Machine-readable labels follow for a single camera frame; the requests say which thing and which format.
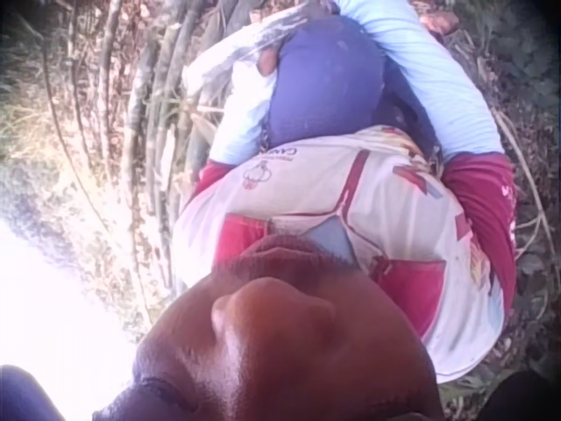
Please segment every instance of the blue shorts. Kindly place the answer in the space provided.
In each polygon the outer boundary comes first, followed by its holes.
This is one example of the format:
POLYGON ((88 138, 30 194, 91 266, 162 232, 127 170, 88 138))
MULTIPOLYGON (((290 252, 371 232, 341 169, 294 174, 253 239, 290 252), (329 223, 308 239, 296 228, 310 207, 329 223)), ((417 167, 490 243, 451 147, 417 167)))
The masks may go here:
POLYGON ((372 125, 402 129, 427 155, 436 144, 426 111, 401 70, 361 25, 330 16, 298 30, 280 49, 266 145, 372 125))

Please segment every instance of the logo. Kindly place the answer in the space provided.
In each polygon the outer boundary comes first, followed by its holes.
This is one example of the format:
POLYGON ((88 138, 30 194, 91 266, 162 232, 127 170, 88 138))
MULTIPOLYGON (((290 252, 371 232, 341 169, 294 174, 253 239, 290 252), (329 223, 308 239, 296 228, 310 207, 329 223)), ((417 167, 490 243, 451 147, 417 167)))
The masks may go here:
POLYGON ((261 161, 255 167, 249 168, 244 172, 244 189, 253 190, 260 182, 268 182, 271 178, 271 170, 267 168, 267 161, 261 161))

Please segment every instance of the light blue sleeve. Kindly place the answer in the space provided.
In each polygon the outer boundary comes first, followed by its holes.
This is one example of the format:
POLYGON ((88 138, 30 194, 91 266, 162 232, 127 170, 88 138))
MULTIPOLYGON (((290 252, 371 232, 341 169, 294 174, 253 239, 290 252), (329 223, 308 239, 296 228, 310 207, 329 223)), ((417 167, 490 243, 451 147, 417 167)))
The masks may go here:
POLYGON ((401 68, 425 107, 444 160, 460 152, 501 152, 501 137, 481 92, 424 28, 407 0, 336 0, 401 68))

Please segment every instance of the person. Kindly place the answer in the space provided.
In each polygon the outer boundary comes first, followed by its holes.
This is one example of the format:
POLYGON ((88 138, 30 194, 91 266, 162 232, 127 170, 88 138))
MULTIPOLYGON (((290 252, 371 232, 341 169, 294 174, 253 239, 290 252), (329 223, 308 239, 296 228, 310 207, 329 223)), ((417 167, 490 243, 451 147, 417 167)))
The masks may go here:
POLYGON ((337 5, 236 64, 174 227, 189 289, 94 420, 439 420, 501 334, 515 194, 483 96, 406 0, 337 5))

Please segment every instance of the sunlight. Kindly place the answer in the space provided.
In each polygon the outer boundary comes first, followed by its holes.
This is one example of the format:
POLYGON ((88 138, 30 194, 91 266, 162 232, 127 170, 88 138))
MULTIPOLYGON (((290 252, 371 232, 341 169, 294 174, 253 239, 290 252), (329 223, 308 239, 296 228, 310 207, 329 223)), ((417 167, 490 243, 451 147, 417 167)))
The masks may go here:
POLYGON ((135 346, 77 275, 1 221, 0 239, 0 364, 33 374, 66 419, 91 419, 131 378, 135 346))

